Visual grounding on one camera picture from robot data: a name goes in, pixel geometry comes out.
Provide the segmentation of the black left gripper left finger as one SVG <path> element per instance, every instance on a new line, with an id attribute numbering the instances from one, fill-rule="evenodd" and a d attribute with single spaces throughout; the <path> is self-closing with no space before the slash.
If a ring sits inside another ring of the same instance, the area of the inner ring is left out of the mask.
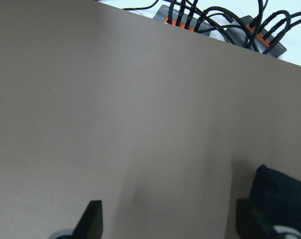
<path id="1" fill-rule="evenodd" d="M 73 239 L 101 239 L 103 233 L 102 201 L 90 201 L 77 226 Z"/>

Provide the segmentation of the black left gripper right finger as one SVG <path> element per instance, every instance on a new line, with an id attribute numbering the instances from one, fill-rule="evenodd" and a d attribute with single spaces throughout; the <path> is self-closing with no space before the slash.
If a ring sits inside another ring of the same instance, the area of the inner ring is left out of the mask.
<path id="1" fill-rule="evenodd" d="M 279 235 L 249 199 L 236 200 L 236 231 L 241 239 L 277 239 Z"/>

